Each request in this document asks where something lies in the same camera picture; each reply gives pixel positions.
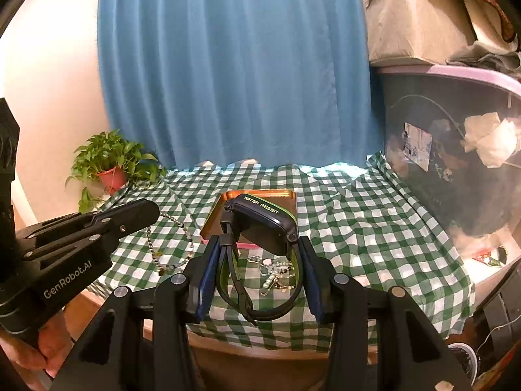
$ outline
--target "metal tin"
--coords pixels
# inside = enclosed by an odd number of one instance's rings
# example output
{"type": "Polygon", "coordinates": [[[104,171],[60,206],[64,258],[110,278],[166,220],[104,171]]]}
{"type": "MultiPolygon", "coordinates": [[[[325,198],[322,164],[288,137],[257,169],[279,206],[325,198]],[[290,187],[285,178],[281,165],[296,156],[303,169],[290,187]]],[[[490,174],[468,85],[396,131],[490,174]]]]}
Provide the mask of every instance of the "metal tin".
{"type": "MultiPolygon", "coordinates": [[[[220,220],[223,207],[226,201],[239,196],[242,193],[247,193],[251,196],[261,197],[274,204],[286,209],[297,218],[296,215],[296,194],[292,190],[232,190],[221,194],[221,197],[214,204],[214,207],[208,215],[203,228],[201,229],[201,239],[207,244],[212,235],[222,234],[220,220]]],[[[240,249],[256,249],[257,245],[251,243],[244,237],[239,237],[237,247],[240,249]]]]}

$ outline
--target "table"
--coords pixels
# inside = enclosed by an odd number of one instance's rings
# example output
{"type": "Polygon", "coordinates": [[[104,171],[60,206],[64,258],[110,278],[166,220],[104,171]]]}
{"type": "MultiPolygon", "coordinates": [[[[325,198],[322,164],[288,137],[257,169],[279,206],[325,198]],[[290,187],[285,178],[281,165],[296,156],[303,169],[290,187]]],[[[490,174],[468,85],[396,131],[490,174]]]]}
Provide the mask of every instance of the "table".
{"type": "MultiPolygon", "coordinates": [[[[149,188],[133,188],[118,201],[149,198],[161,211],[181,220],[194,236],[194,251],[201,253],[199,231],[213,203],[227,190],[289,188],[297,194],[299,233],[308,235],[319,256],[329,258],[338,272],[355,277],[362,285],[388,290],[405,287],[446,338],[460,333],[472,313],[474,286],[458,252],[438,222],[410,194],[377,153],[356,179],[346,164],[325,168],[287,165],[264,168],[232,164],[172,170],[149,188]]],[[[151,228],[154,248],[162,252],[161,263],[180,264],[189,253],[183,231],[160,217],[151,228]]],[[[287,294],[270,290],[260,295],[264,279],[247,258],[268,257],[264,250],[242,250],[239,271],[255,308],[280,304],[287,294]]],[[[161,277],[148,252],[145,231],[124,238],[112,255],[113,267],[89,290],[107,297],[117,286],[143,289],[161,277]]],[[[327,351],[331,328],[319,326],[309,312],[304,291],[286,316],[254,327],[229,308],[217,294],[208,317],[189,330],[203,337],[266,349],[327,351]]]]}

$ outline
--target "plant pot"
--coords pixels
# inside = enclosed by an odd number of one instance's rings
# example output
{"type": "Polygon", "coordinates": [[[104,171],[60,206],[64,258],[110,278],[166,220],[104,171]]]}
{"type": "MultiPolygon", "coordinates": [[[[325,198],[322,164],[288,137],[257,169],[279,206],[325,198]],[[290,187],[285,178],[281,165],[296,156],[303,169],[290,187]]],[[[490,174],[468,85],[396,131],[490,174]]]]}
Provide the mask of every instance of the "plant pot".
{"type": "Polygon", "coordinates": [[[127,183],[128,176],[119,166],[106,172],[98,173],[98,178],[111,196],[127,183]]]}

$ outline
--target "curtain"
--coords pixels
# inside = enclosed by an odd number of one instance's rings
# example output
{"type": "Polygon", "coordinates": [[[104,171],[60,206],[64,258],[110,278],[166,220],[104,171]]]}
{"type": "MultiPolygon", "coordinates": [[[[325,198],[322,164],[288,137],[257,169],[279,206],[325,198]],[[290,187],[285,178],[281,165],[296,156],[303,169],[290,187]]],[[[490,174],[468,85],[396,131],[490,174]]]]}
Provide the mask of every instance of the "curtain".
{"type": "Polygon", "coordinates": [[[100,0],[111,126],[168,166],[363,166],[384,142],[361,0],[100,0]]]}

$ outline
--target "jewelry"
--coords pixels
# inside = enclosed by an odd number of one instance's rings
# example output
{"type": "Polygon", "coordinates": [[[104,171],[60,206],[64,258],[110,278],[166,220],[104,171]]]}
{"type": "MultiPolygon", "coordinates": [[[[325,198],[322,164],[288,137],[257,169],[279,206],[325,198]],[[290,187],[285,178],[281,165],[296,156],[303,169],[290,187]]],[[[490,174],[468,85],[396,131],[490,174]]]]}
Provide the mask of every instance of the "jewelry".
{"type": "Polygon", "coordinates": [[[186,263],[188,263],[188,261],[193,257],[194,242],[193,242],[192,236],[187,231],[187,227],[184,225],[183,222],[180,222],[175,217],[170,216],[167,213],[163,213],[162,211],[160,211],[160,215],[163,216],[163,217],[166,217],[167,219],[170,219],[172,222],[175,223],[175,225],[177,227],[183,228],[184,235],[186,236],[186,238],[188,240],[188,243],[189,243],[188,251],[190,252],[188,254],[187,258],[185,260],[183,260],[178,265],[167,265],[167,264],[160,263],[160,257],[162,256],[162,253],[160,251],[156,252],[154,250],[154,246],[152,245],[152,239],[150,238],[150,226],[148,226],[147,227],[148,249],[150,250],[150,254],[152,255],[152,260],[154,261],[154,263],[156,264],[157,268],[159,269],[159,275],[163,276],[165,274],[173,273],[175,269],[182,268],[184,265],[186,265],[186,263]]]}
{"type": "Polygon", "coordinates": [[[275,262],[271,258],[265,258],[262,260],[259,256],[248,257],[250,263],[257,263],[259,265],[259,271],[261,276],[267,276],[266,280],[262,285],[260,294],[266,296],[271,287],[280,289],[282,292],[290,291],[295,288],[293,285],[282,285],[279,283],[279,279],[295,278],[293,272],[293,264],[284,260],[281,262],[275,262]]]}

